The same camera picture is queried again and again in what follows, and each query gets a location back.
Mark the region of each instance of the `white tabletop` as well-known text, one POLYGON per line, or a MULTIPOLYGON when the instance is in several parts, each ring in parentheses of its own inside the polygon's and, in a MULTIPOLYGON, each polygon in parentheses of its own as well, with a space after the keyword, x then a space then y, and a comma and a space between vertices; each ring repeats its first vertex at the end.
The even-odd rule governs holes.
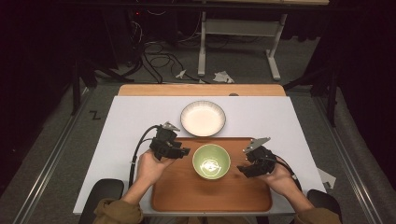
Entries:
MULTIPOLYGON (((103 178, 115 178, 128 186, 131 160, 136 144, 149 127, 166 121, 181 131, 178 137, 191 137, 180 122, 183 108, 195 101, 207 100, 219 105, 225 112, 226 123, 214 137, 271 137, 265 147, 283 158, 298 176, 303 192, 310 189, 325 191, 318 169, 306 143, 293 105, 286 96, 116 96, 108 113, 105 127, 92 158, 74 209, 80 214, 93 185, 103 178)), ((155 129, 147 138, 155 136, 155 129)), ((138 155, 149 148, 150 141, 142 144, 138 155)), ((230 216, 223 213, 160 213, 151 208, 151 189, 140 206, 145 216, 230 216)), ((293 210, 282 196, 272 192, 270 214, 292 214, 293 210)), ((237 215, 264 215, 241 213, 237 215)))

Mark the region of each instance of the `bowl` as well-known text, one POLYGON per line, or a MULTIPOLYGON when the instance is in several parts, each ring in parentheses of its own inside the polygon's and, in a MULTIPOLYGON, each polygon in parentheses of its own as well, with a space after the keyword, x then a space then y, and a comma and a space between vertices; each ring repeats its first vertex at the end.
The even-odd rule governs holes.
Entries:
POLYGON ((220 106, 210 101, 196 101, 187 105, 180 115, 187 132, 199 136, 218 133, 225 124, 225 114, 220 106))
POLYGON ((192 157, 192 166, 196 173, 209 180, 219 179, 227 174, 230 163, 228 152, 215 144, 199 147, 192 157))

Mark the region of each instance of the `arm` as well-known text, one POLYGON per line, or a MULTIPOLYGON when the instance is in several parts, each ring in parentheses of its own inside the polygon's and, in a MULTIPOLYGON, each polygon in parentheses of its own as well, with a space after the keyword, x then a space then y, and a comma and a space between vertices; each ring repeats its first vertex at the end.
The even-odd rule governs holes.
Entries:
POLYGON ((149 149, 139 158, 135 182, 119 199, 104 199, 99 202, 94 223, 139 223, 143 216, 139 202, 149 187, 160 179, 163 171, 175 160, 158 161, 149 149))
POLYGON ((315 208, 297 188, 289 171, 282 165, 276 164, 271 174, 260 175, 256 178, 265 182, 274 192, 284 196, 289 201, 296 212, 295 223, 341 223, 338 216, 330 210, 315 208))

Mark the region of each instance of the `white table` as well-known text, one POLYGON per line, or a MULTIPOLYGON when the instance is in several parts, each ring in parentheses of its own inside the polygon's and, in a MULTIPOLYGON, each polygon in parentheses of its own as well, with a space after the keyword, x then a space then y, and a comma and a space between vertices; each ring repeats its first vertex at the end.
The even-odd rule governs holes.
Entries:
MULTIPOLYGON (((325 191, 318 169, 305 141, 291 100, 287 96, 116 96, 106 119, 92 163, 85 177, 74 209, 80 214, 93 185, 103 178, 120 179, 125 184, 129 178, 132 156, 137 142, 152 125, 170 121, 181 132, 178 137, 191 137, 180 123, 182 109, 191 102, 208 100, 222 107, 226 124, 216 137, 271 137, 265 146, 285 159, 297 174, 303 191, 325 191)), ((155 136, 155 131, 147 138, 155 136)), ((138 155, 149 148, 145 142, 138 155)), ((151 189, 140 205, 145 216, 235 216, 265 215, 263 213, 160 213, 151 208, 151 189)), ((273 207, 267 215, 292 214, 289 203, 272 192, 273 207)))
MULTIPOLYGON (((326 6, 329 0, 202 0, 206 2, 228 2, 228 3, 264 3, 279 5, 320 5, 326 6)), ((201 19, 201 47, 198 58, 198 76, 205 75, 206 64, 206 35, 251 35, 251 36, 269 36, 273 38, 273 45, 267 49, 266 57, 271 69, 274 80, 280 80, 280 74, 277 69, 274 58, 280 36, 285 26, 287 14, 282 14, 278 21, 241 21, 241 20, 218 20, 207 19, 206 13, 202 12, 201 19)))

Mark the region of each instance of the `person's left hand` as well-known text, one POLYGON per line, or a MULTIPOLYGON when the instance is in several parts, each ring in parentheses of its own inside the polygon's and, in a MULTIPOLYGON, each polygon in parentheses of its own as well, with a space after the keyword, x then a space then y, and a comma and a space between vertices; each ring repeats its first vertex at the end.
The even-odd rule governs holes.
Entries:
POLYGON ((143 153, 139 158, 137 164, 137 180, 143 180, 150 185, 153 185, 163 174, 166 167, 172 164, 175 160, 163 158, 161 161, 154 157, 154 152, 149 149, 143 153))

